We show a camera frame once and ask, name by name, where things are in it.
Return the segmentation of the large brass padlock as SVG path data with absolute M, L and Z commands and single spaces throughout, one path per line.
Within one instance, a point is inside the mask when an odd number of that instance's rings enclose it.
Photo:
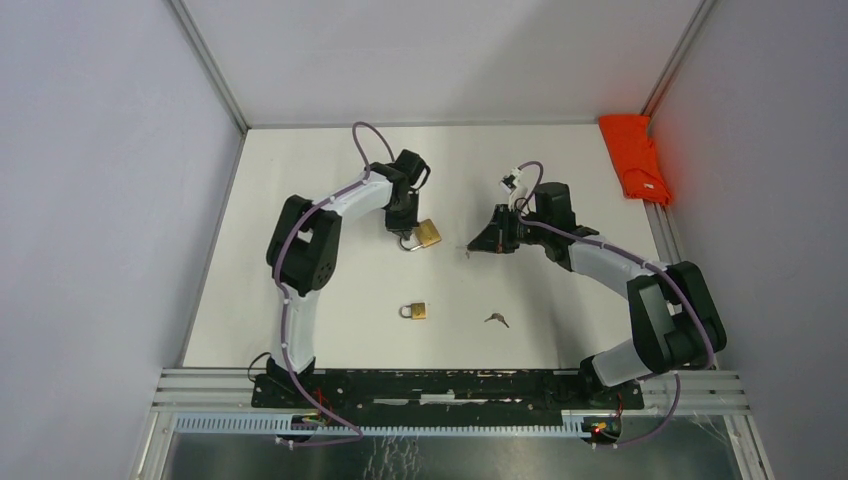
M 406 252 L 432 247 L 442 241 L 442 236 L 432 219 L 421 221 L 414 227 L 407 238 L 401 237 L 399 247 Z

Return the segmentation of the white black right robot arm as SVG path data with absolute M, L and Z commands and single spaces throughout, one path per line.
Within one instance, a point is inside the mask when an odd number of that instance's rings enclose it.
M 682 367 L 709 369 L 727 344 L 726 331 L 700 268 L 692 262 L 652 263 L 578 224 L 570 188 L 545 182 L 526 201 L 496 205 L 471 252 L 511 254 L 522 245 L 543 248 L 565 270 L 591 278 L 627 301 L 630 339 L 585 358 L 577 392 L 602 408 L 618 386 Z

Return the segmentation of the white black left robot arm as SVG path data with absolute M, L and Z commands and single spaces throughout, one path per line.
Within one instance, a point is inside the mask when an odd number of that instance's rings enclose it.
M 431 169 L 417 153 L 403 150 L 391 163 L 371 163 L 338 191 L 321 200 L 290 196 L 272 234 L 266 262 L 282 297 L 278 339 L 267 374 L 275 392 L 290 407 L 306 405 L 314 394 L 307 375 L 314 368 L 314 327 L 320 291 L 335 273 L 342 227 L 382 211 L 386 231 L 400 247 L 420 246 L 419 190 Z

